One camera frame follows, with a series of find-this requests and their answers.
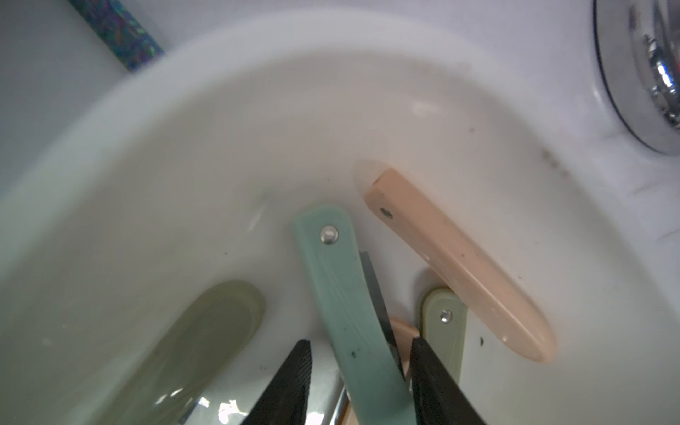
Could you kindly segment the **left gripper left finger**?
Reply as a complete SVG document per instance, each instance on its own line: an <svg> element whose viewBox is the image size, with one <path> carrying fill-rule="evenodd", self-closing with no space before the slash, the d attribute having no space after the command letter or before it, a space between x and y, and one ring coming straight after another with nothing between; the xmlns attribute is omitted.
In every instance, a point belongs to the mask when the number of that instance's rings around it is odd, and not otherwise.
<svg viewBox="0 0 680 425"><path fill-rule="evenodd" d="M242 425L306 423L313 356L308 340L299 340Z"/></svg>

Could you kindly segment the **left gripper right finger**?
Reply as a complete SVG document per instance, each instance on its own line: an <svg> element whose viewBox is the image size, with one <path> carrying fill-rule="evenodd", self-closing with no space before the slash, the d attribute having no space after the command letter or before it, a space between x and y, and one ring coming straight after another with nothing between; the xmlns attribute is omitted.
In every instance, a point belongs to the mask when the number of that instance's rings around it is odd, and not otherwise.
<svg viewBox="0 0 680 425"><path fill-rule="evenodd" d="M410 371L418 425L485 425L424 338L412 341Z"/></svg>

